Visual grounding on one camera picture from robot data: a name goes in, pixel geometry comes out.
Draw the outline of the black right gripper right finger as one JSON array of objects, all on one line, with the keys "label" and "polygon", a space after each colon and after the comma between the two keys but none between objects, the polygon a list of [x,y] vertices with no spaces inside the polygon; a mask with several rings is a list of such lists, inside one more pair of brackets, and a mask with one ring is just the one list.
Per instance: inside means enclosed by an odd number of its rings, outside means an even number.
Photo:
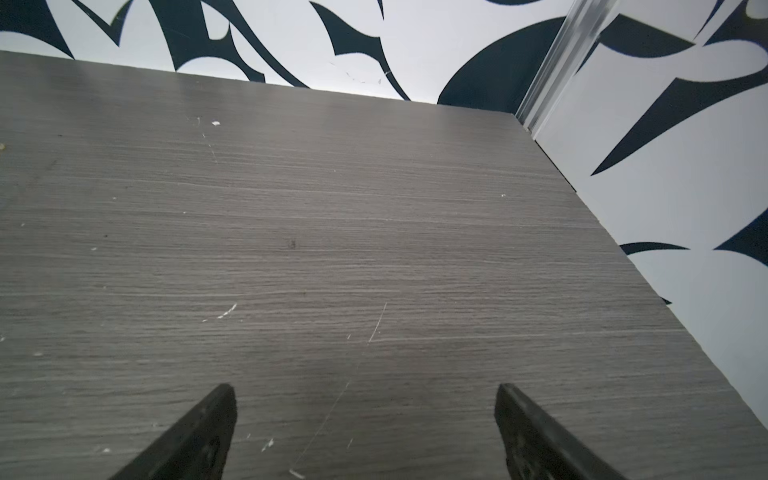
[{"label": "black right gripper right finger", "polygon": [[511,383],[499,386],[494,416],[512,479],[625,479]]}]

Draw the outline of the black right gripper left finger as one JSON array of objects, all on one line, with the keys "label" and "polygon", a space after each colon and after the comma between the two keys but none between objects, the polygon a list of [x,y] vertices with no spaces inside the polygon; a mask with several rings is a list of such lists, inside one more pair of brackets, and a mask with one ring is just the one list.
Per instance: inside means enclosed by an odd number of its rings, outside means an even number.
[{"label": "black right gripper left finger", "polygon": [[220,384],[111,478],[220,479],[236,422],[235,389]]}]

